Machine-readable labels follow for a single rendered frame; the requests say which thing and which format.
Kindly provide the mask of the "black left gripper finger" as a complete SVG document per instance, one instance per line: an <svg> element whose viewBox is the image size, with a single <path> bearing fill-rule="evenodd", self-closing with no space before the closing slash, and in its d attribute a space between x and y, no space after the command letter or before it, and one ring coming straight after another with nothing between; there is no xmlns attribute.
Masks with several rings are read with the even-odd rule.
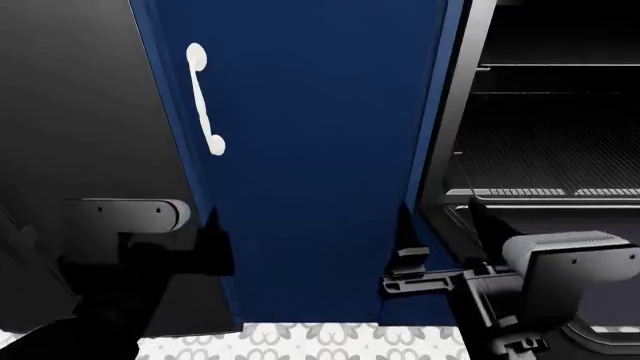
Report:
<svg viewBox="0 0 640 360"><path fill-rule="evenodd" d="M230 236L220 224L218 209L213 207L205 224L197 230L196 254L218 263L232 263Z"/></svg>

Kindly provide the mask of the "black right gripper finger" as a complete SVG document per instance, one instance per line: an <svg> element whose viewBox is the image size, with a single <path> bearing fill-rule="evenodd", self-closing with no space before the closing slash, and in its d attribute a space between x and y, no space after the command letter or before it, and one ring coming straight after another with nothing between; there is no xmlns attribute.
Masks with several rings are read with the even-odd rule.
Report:
<svg viewBox="0 0 640 360"><path fill-rule="evenodd" d="M424 272L429 254L429 248L418 239L411 212L406 205L401 205L394 241L393 274Z"/></svg>
<svg viewBox="0 0 640 360"><path fill-rule="evenodd" d="M502 248L504 242L511 237L511 227L492 215L482 203L470 201L468 209L475 233L483 251L487 254L489 263L505 266L506 260L502 255Z"/></svg>

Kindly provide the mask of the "blue cabinet door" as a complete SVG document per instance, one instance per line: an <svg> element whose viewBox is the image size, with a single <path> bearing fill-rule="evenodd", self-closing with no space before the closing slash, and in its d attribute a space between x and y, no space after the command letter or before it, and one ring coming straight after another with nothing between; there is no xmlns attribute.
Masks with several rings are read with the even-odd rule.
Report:
<svg viewBox="0 0 640 360"><path fill-rule="evenodd" d="M379 323L417 204L464 0L130 0L201 213L218 209L243 323ZM201 131L185 56L224 155Z"/></svg>

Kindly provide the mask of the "black kitchen appliance front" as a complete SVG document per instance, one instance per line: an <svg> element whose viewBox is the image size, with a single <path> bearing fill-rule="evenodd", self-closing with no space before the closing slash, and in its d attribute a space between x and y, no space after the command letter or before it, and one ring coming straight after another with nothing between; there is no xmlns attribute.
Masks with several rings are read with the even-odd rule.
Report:
<svg viewBox="0 0 640 360"><path fill-rule="evenodd" d="M137 240L194 247L201 214L130 0L0 0L0 331L72 313L64 245L93 260L118 238L68 222L84 198L181 200L186 224Z"/></svg>

